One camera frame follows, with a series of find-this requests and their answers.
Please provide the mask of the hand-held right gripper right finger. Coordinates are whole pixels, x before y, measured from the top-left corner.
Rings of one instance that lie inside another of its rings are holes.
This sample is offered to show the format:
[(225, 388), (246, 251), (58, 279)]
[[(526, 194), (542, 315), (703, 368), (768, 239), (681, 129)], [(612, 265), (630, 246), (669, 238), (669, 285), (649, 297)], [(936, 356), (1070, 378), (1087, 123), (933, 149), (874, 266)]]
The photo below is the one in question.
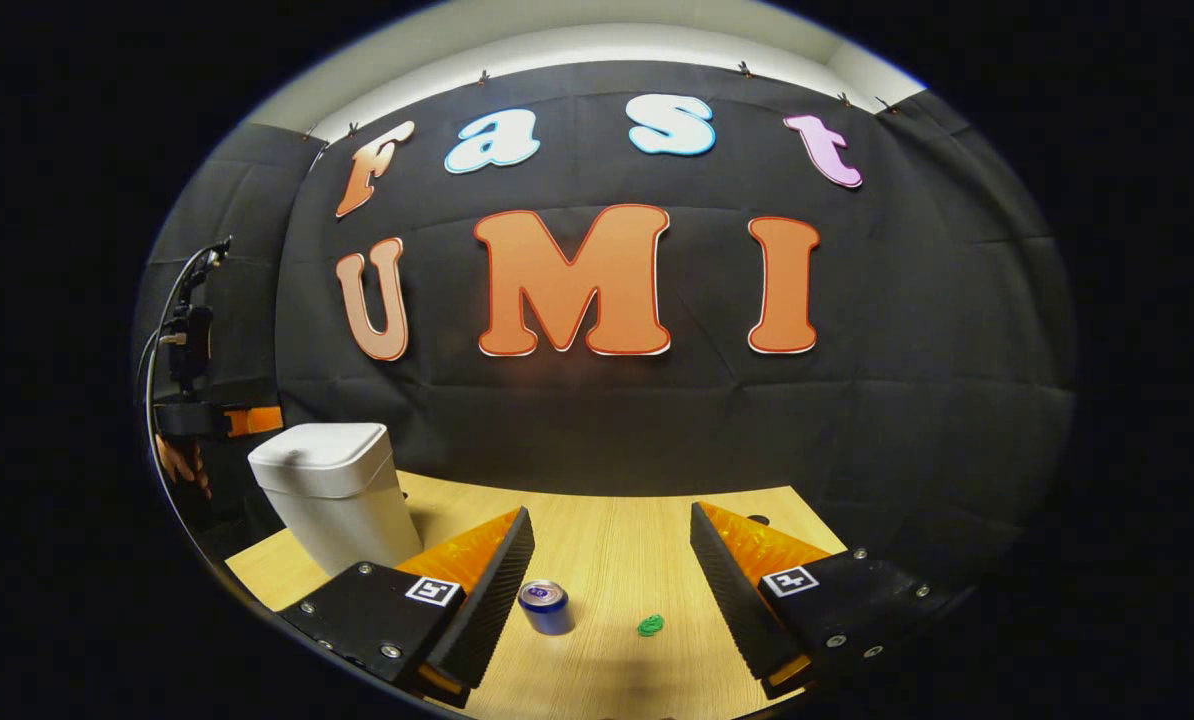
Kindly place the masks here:
[(690, 547), (770, 700), (881, 667), (958, 607), (864, 548), (821, 550), (715, 503), (690, 506)]

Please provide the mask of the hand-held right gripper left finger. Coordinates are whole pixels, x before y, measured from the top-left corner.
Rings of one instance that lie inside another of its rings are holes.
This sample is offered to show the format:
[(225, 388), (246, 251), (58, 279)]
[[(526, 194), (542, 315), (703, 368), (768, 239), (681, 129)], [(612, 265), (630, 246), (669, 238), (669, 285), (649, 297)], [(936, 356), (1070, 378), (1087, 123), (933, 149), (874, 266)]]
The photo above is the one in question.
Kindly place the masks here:
[(518, 507), (396, 568), (358, 561), (278, 616), (400, 689), (464, 708), (484, 682), (533, 556)]

